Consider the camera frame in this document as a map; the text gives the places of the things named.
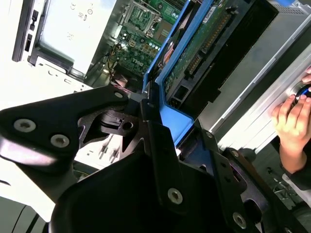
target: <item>screw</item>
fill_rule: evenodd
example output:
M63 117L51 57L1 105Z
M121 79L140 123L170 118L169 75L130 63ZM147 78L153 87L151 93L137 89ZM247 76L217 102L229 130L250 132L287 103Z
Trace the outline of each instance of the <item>screw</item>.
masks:
M174 204L180 205L183 202L183 196L175 188L170 188L167 192L167 195L169 196L171 202L173 202Z
M284 230L285 230L286 233L293 233L293 232L292 232L289 228L287 228L287 227L285 227Z
M115 96L118 97L118 98L123 98L123 95L119 92L115 92Z
M239 153L237 153L235 150L232 150L231 153L235 156L235 157L239 157Z
M210 133L210 132L206 132L206 135L209 137L209 138L213 138L213 135Z
M62 134L56 134L51 137L51 144L58 148L64 148L70 143L69 138Z
M246 221L245 219L242 217L242 215L240 215L237 212L234 212L233 215L233 220L235 221L235 223L241 227L242 229L246 229Z
M36 128L35 123L29 119L19 119L14 122L13 126L17 131L23 133L29 133L31 131L34 131Z

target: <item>hole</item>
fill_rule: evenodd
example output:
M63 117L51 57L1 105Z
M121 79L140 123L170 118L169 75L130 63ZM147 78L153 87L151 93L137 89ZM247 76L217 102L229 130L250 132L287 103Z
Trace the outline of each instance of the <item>hole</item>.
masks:
M258 205L251 199L244 202L246 215L251 219L254 224L261 222L262 214Z
M32 39L33 39L33 36L28 34L27 41L26 41L26 46L25 46L25 51L27 51L27 52L29 52Z
M225 176L225 181L227 181L228 183L231 182L231 180L227 176Z
M242 224L243 224L243 220L241 219L241 217L240 217L240 216L237 216L237 221L238 221L238 223L239 223L240 225L242 225Z
M184 86L180 86L179 89L176 91L174 97L176 97L179 100L182 100L186 96L188 91L189 90L185 88Z
M33 11L33 16L32 16L32 20L33 20L34 22L36 22L36 21L37 21L37 19L38 19L38 15L39 15L39 12L38 12L38 11L36 11L36 10L34 10L34 11Z
M131 122L126 122L122 125L122 129L129 130L133 127L133 124Z
M172 197L175 198L176 200L179 198L177 192L172 192Z
M123 98L123 95L117 91L115 92L115 96L118 98Z
M65 140L61 137L58 137L57 139L55 139L55 141L59 144L62 144L62 145L65 143Z
M11 186L7 181L2 181L2 180L0 180L0 183L5 184L5 185L7 185L7 186Z
M20 124L20 127L23 128L23 129L28 129L28 128L30 128L30 124L27 123L27 122L22 122L22 123Z

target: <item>white surface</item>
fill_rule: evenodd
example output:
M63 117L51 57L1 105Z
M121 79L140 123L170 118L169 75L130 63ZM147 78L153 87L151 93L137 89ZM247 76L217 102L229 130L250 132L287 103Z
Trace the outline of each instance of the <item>white surface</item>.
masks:
M116 0L52 0L40 45L86 74Z
M90 89L42 60L44 65L36 68L31 67L27 62L12 61L21 7L22 0L0 1L0 26L5 32L0 43L0 110L70 94L74 90ZM99 142L86 146L78 152L77 158L80 162L102 169L109 165L107 161L109 156L98 159L102 144L103 142ZM94 152L91 159L87 155L90 150ZM51 219L54 202L14 163L1 158L0 180L11 185L0 183L0 196L33 207L45 221Z

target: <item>black bracket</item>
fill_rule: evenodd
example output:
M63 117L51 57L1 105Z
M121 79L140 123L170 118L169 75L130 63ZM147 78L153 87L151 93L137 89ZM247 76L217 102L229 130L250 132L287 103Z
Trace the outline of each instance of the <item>black bracket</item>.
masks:
M5 109L0 114L0 155L41 171L65 172L80 147L108 136L100 130L92 135L94 119L108 110L121 110L127 103L125 93L106 86ZM29 124L34 128L24 132L21 128ZM53 145L55 135L64 136L54 137L56 142L68 145Z

